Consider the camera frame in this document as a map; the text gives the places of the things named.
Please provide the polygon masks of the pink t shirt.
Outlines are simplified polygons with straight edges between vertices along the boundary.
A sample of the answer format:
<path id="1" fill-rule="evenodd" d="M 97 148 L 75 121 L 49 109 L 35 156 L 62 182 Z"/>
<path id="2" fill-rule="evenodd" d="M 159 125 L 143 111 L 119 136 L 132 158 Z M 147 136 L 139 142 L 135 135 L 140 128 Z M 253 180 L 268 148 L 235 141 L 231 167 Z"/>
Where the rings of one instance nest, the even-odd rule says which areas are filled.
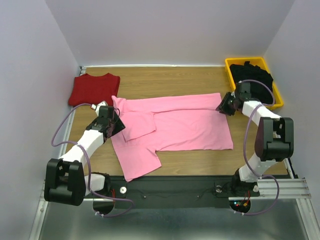
<path id="1" fill-rule="evenodd" d="M 125 128 L 111 142 L 127 182 L 160 168 L 157 152 L 234 148 L 219 93 L 112 100 Z"/>

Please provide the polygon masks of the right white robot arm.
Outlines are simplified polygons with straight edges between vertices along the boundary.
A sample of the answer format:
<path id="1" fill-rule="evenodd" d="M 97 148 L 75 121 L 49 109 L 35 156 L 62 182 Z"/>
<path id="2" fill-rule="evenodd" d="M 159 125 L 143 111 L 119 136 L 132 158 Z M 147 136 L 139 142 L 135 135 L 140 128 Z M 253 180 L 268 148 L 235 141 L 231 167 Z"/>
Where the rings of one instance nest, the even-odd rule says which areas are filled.
<path id="1" fill-rule="evenodd" d="M 251 158 L 246 155 L 249 125 L 247 125 L 244 142 L 243 157 L 245 164 L 232 176 L 230 190 L 235 195 L 256 189 L 257 181 L 272 166 L 294 153 L 294 121 L 290 117 L 281 117 L 257 100 L 250 99 L 246 93 L 243 98 L 227 92 L 216 108 L 221 114 L 233 116 L 236 111 L 249 118 L 248 123 L 257 125 L 254 142 L 254 154 Z"/>

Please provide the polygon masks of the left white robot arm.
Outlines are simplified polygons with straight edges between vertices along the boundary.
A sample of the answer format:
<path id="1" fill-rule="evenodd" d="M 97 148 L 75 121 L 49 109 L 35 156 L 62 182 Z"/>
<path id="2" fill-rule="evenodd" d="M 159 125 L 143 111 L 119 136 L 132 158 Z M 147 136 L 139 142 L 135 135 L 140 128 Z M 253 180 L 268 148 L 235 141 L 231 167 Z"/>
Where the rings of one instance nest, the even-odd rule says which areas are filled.
<path id="1" fill-rule="evenodd" d="M 106 173 L 92 173 L 90 157 L 107 139 L 125 129 L 114 107 L 103 106 L 73 147 L 58 159 L 48 161 L 44 199 L 48 202 L 79 206 L 92 192 L 100 197 L 111 193 Z"/>

